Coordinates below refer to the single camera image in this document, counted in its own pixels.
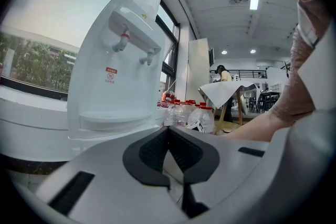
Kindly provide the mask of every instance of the pink sleeve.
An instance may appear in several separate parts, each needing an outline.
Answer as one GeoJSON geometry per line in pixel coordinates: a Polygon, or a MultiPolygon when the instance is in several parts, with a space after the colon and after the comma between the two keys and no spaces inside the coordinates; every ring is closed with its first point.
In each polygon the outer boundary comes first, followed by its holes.
{"type": "MultiPolygon", "coordinates": [[[[307,13],[316,35],[321,39],[330,23],[330,15],[325,9],[322,0],[299,1],[299,5],[307,13]]],[[[284,86],[279,100],[270,109],[276,117],[290,122],[312,113],[315,110],[310,95],[298,75],[298,69],[307,60],[313,48],[305,43],[296,29],[293,35],[291,48],[290,76],[284,86]]]]}

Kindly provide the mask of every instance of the table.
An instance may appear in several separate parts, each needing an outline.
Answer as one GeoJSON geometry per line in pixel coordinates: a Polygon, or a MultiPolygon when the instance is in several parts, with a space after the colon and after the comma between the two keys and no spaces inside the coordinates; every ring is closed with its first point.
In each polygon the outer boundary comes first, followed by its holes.
{"type": "MultiPolygon", "coordinates": [[[[204,97],[206,101],[211,101],[214,104],[214,114],[216,114],[218,109],[223,106],[221,116],[219,118],[220,122],[224,119],[227,101],[230,97],[236,96],[238,102],[239,125],[243,124],[243,114],[241,111],[242,102],[240,100],[240,93],[249,90],[256,90],[257,97],[259,98],[260,90],[254,83],[248,81],[223,81],[210,83],[203,85],[198,89],[199,93],[204,97]]],[[[216,133],[219,132],[220,126],[220,124],[217,125],[216,133]]]]}
{"type": "Polygon", "coordinates": [[[267,103],[269,103],[269,104],[271,105],[271,102],[272,102],[271,97],[274,96],[274,95],[277,95],[278,97],[280,97],[280,92],[262,92],[262,93],[260,94],[260,98],[262,99],[262,102],[265,104],[265,105],[263,106],[263,111],[266,110],[266,108],[267,108],[267,103]]]}

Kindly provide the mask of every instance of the fluorescent light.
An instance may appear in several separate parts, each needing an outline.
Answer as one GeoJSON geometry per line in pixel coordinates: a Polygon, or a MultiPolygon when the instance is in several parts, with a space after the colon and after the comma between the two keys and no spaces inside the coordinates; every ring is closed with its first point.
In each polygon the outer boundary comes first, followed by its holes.
{"type": "Polygon", "coordinates": [[[75,56],[71,56],[71,55],[68,55],[68,54],[64,54],[64,56],[65,56],[65,57],[68,57],[68,58],[70,58],[70,59],[74,59],[74,60],[76,59],[75,56]]]}
{"type": "Polygon", "coordinates": [[[259,0],[251,0],[250,9],[257,10],[258,9],[258,3],[259,3],[259,0]]]}

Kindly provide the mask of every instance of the tree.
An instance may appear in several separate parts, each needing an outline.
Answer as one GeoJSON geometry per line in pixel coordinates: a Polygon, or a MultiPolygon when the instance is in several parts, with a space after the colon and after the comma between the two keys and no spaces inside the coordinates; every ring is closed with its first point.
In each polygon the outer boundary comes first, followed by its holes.
{"type": "Polygon", "coordinates": [[[71,51],[61,50],[55,55],[48,44],[1,33],[0,60],[8,48],[14,49],[11,77],[40,87],[67,92],[73,65],[64,56],[76,56],[71,51]]]}

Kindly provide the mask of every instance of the ceiling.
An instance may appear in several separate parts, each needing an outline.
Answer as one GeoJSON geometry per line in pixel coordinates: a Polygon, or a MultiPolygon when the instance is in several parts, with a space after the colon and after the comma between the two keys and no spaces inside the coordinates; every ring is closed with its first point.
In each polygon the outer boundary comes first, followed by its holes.
{"type": "Polygon", "coordinates": [[[185,0],[201,38],[208,38],[216,59],[257,58],[283,60],[290,56],[291,38],[297,25],[297,0],[185,0]]]}

